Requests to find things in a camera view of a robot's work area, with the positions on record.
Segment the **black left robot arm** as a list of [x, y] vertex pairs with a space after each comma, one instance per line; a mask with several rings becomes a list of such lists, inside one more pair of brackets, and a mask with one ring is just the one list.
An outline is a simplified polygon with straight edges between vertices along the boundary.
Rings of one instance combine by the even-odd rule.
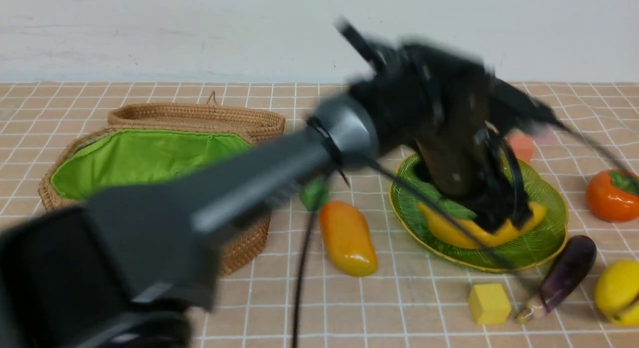
[[185, 348], [211, 309], [222, 246], [313, 179], [417, 149], [445, 197], [495, 234], [532, 214], [501, 170], [502, 134], [548, 110], [482, 63], [345, 38], [372, 78], [319, 101], [299, 133], [166, 183], [119, 186], [1, 235], [3, 348]]

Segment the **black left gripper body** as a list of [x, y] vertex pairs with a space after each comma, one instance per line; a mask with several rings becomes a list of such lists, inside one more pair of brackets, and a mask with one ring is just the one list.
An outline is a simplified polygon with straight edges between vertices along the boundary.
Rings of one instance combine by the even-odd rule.
[[510, 183], [500, 159], [504, 135], [527, 125], [532, 99], [479, 60], [404, 42], [383, 72], [349, 93], [374, 109], [378, 134], [399, 129], [394, 142], [417, 152], [417, 176], [475, 212], [474, 222], [486, 232], [507, 219], [523, 228], [532, 218], [522, 177]]

